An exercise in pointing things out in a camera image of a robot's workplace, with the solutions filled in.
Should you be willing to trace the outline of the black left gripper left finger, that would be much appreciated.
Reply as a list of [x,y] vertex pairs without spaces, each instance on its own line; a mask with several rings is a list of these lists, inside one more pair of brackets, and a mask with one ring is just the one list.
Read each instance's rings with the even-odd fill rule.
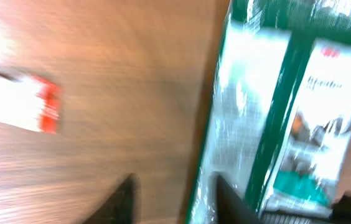
[[82,224],[134,224],[138,182],[129,174]]

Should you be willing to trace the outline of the red white candy stick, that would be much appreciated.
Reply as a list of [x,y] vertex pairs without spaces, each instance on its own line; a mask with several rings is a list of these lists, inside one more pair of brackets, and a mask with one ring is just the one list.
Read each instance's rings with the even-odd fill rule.
[[0,72],[0,123],[55,134],[60,118],[60,85],[37,75]]

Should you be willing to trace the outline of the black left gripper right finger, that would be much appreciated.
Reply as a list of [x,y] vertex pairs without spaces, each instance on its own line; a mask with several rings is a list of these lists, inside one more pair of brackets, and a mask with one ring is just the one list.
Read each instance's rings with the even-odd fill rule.
[[262,224],[222,175],[216,177],[218,224]]

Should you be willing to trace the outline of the green wipes packet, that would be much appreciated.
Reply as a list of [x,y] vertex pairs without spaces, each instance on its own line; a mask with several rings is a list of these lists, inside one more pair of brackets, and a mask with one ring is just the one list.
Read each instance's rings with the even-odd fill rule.
[[262,223],[334,223],[351,140],[351,1],[231,1],[186,223],[222,175]]

